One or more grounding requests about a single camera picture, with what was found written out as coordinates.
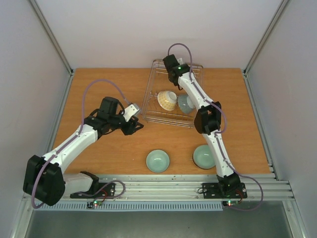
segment orange wooden surface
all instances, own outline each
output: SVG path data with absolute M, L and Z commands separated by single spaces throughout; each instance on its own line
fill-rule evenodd
M 139 68 L 79 68 L 69 91 L 66 106 L 55 140 L 55 146 L 68 138 L 79 126 L 81 100 L 86 86 L 93 80 L 106 78 L 115 82 L 133 103 L 142 105 L 150 69 Z M 267 174 L 269 168 L 255 122 L 248 93 L 240 69 L 204 69 L 204 90 L 220 101 L 228 118 L 223 135 L 226 150 L 233 165 L 243 174 Z M 105 96 L 120 94 L 110 84 L 99 82 L 87 94 L 85 116 L 100 106 Z M 163 174 L 215 174 L 215 168 L 202 170 L 192 160 L 196 147 L 206 144 L 194 128 L 184 128 L 145 122 L 133 135 L 124 136 L 121 130 L 103 136 L 89 146 L 68 167 L 67 173 L 82 170 L 94 174 L 153 174 L 146 167 L 149 152 L 162 149 L 170 156 L 170 166 Z

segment robotic arm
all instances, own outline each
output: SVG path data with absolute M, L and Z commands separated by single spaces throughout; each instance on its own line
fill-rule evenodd
M 117 114 L 118 106 L 122 110 Z M 31 195 L 34 186 L 37 186 L 35 198 L 53 206 L 63 195 L 75 192 L 88 191 L 94 194 L 99 188 L 99 179 L 88 172 L 77 175 L 64 175 L 70 163 L 89 145 L 96 142 L 103 135 L 116 129 L 121 129 L 124 135 L 132 135 L 143 128 L 136 115 L 140 112 L 136 104 L 124 108 L 116 98 L 103 98 L 100 108 L 95 109 L 84 120 L 84 124 L 61 145 L 46 153 L 42 157 L 34 155 L 29 159 L 23 190 Z M 44 172 L 36 184 L 36 179 L 44 164 L 50 159 Z
M 234 167 L 229 160 L 223 140 L 220 124 L 221 109 L 219 102 L 214 102 L 200 87 L 193 73 L 190 75 L 188 64 L 180 65 L 175 55 L 163 59 L 168 72 L 168 79 L 174 86 L 182 87 L 197 109 L 194 125 L 198 133 L 202 134 L 213 154 L 217 170 L 218 188 L 222 196 L 227 196 L 240 186 L 240 178 L 233 171 Z

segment white wall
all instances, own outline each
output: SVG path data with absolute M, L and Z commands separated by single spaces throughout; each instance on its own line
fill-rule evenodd
M 0 237 L 9 237 L 27 160 L 43 154 L 67 72 L 26 0 L 0 6 Z
M 317 237 L 317 1 L 291 1 L 250 72 L 282 179 Z
M 280 0 L 37 2 L 73 68 L 150 67 L 176 42 L 205 67 L 245 68 Z

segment wire rack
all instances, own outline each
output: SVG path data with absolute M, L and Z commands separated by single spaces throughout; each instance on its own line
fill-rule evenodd
M 203 87 L 204 68 L 201 65 L 193 64 L 193 73 L 197 82 Z M 163 60 L 156 59 L 153 61 L 151 73 L 145 91 L 142 116 L 146 121 L 153 121 L 162 124 L 193 127 L 196 110 L 190 114 L 184 114 L 178 105 L 173 111 L 166 111 L 158 103 L 158 93 L 169 90 L 176 93 L 177 96 L 186 94 L 184 90 L 178 90 L 169 80 Z

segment ceramic bowl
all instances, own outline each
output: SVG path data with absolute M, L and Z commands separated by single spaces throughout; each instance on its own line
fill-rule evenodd
M 147 156 L 147 167 L 154 173 L 162 173 L 169 166 L 169 156 L 165 151 L 154 150 Z
M 158 93 L 158 103 L 163 109 L 173 111 L 177 103 L 177 96 L 172 91 L 161 91 Z
M 179 95 L 177 98 L 177 103 L 180 110 L 185 114 L 191 113 L 195 108 L 192 100 L 187 94 Z
M 214 158 L 208 145 L 198 146 L 194 151 L 193 160 L 199 168 L 204 170 L 209 170 L 215 166 Z

